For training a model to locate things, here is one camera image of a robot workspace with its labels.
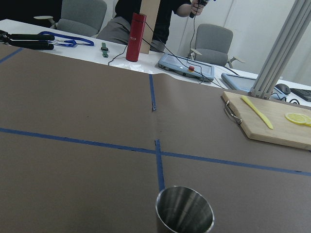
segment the metal cup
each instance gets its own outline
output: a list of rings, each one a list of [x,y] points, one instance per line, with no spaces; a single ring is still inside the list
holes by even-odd
[[[187,187],[163,189],[156,198],[155,210],[157,233],[208,233],[214,225],[208,201]]]

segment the person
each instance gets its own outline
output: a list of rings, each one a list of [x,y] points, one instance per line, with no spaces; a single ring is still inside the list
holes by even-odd
[[[133,13],[139,14],[140,6],[141,0],[119,0],[115,7],[116,16],[107,23],[96,38],[127,45]],[[192,2],[190,0],[160,0],[150,50],[164,51],[169,37],[172,11],[180,17],[188,17],[191,12],[197,16],[200,15],[203,8],[203,5],[198,5],[198,0],[192,0]]]

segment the cutting board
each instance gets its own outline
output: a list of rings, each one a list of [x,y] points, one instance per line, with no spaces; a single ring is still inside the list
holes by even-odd
[[[241,94],[223,92],[225,102],[234,115],[242,119],[241,127],[250,139],[270,142],[289,147],[311,150],[311,127],[297,125],[285,118],[286,113],[302,113],[311,117],[311,110],[270,100],[248,97],[252,103],[271,121],[269,129],[262,119],[242,99]]]

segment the person's hand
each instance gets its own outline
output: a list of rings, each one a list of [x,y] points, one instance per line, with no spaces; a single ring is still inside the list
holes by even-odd
[[[191,12],[197,16],[199,16],[202,13],[203,8],[204,8],[204,6],[199,5],[198,2],[199,0],[193,0],[191,3]]]

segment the red thermos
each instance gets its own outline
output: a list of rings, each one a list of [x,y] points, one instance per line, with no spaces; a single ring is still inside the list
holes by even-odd
[[[126,51],[126,59],[131,62],[138,61],[139,50],[144,33],[146,15],[133,13],[130,37]]]

